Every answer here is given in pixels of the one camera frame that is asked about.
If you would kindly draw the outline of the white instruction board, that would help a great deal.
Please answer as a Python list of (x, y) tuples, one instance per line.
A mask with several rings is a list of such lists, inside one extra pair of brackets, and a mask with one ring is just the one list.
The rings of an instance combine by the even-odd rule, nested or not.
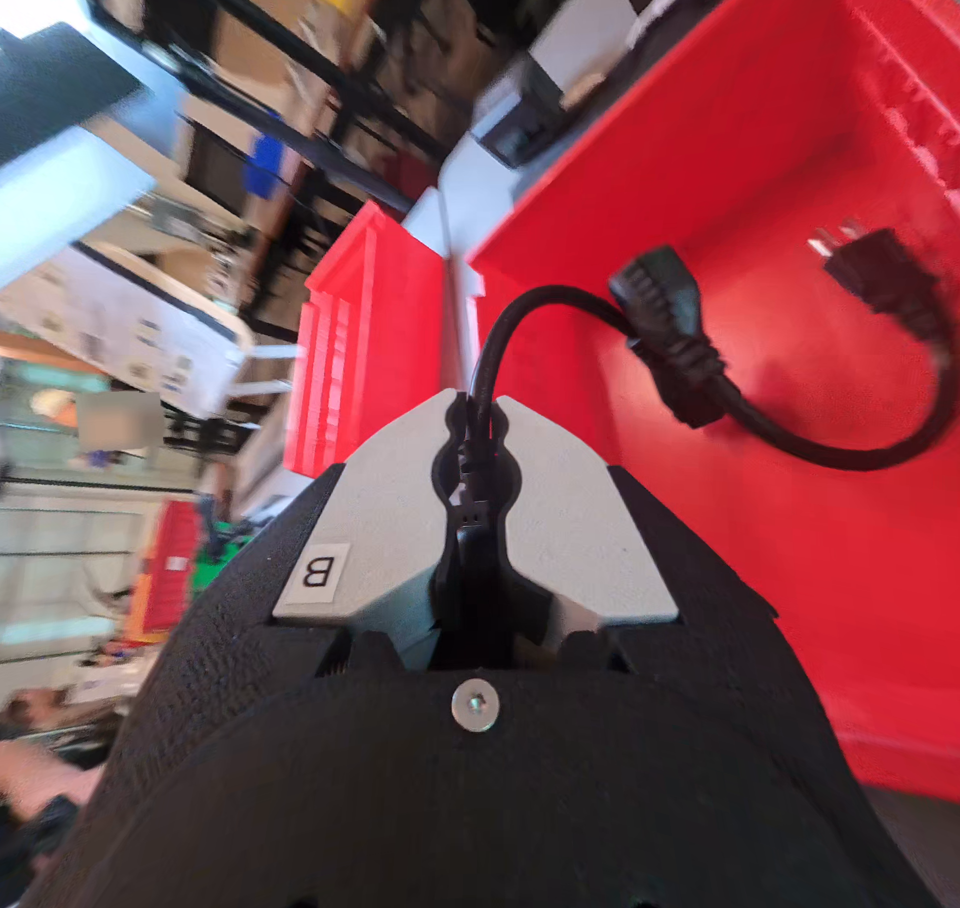
[(55, 348), (204, 421), (232, 398), (284, 393), (290, 382), (241, 384), (252, 360), (291, 360), (264, 347), (235, 314), (144, 259), (75, 243), (8, 284), (2, 314)]

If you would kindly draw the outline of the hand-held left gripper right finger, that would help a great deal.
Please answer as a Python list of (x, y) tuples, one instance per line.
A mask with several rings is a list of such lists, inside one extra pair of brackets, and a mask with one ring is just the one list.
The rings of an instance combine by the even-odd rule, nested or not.
[(506, 512), (507, 560), (551, 598), (541, 645), (557, 652), (579, 631), (675, 622), (679, 608), (608, 463), (521, 402), (497, 404), (520, 475)]

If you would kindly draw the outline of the studio light panel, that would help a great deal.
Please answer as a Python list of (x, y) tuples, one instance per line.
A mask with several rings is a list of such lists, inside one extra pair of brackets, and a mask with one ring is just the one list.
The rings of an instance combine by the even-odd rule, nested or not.
[(2, 287), (155, 187), (89, 123), (103, 116), (169, 156), (185, 99), (89, 0), (1, 0)]

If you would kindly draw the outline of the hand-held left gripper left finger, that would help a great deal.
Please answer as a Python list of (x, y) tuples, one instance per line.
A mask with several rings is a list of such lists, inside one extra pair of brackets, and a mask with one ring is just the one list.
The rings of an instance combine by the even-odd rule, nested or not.
[(448, 532), (431, 471), (456, 399), (442, 390), (346, 460), (272, 610), (277, 622), (384, 633), (406, 668), (427, 668), (439, 637), (429, 587)]

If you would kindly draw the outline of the red plastic bin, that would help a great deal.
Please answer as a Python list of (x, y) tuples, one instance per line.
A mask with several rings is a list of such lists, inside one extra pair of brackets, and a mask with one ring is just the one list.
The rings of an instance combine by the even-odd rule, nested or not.
[[(958, 4), (725, 0), (469, 253), (477, 338), (525, 290), (605, 297), (670, 245), (745, 398), (821, 444), (890, 446), (934, 374), (810, 248), (846, 227), (894, 230), (958, 319)], [(958, 424), (892, 470), (810, 466), (729, 419), (680, 424), (623, 338), (565, 307), (522, 323), (496, 388), (628, 470), (773, 605), (860, 781), (958, 801)]]

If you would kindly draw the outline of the nested red plastic bins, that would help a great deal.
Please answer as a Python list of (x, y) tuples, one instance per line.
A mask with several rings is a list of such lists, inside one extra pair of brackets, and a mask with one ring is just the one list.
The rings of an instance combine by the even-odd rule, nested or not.
[(283, 466), (315, 479), (441, 390), (441, 257), (374, 201), (306, 280)]

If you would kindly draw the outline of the blue plastic bin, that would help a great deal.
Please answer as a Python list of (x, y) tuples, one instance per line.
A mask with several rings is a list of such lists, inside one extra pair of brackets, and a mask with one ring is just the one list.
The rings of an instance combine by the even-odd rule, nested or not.
[(282, 179), (284, 144), (270, 134), (258, 134), (243, 165), (243, 184), (249, 195), (270, 201)]

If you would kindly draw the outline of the long low red bin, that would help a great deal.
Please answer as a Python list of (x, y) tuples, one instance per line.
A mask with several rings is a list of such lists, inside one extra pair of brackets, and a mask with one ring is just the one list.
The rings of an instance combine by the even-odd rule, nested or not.
[(180, 623), (189, 604), (200, 533), (193, 502), (163, 503), (130, 593), (123, 627), (126, 643), (144, 646), (162, 642)]

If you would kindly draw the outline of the small green bin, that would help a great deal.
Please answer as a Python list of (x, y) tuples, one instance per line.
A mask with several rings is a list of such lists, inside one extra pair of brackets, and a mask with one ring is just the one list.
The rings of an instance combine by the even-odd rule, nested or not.
[(214, 520), (207, 527), (205, 541), (194, 560), (189, 598), (202, 595), (222, 569), (255, 536), (256, 528), (247, 519), (236, 523)]

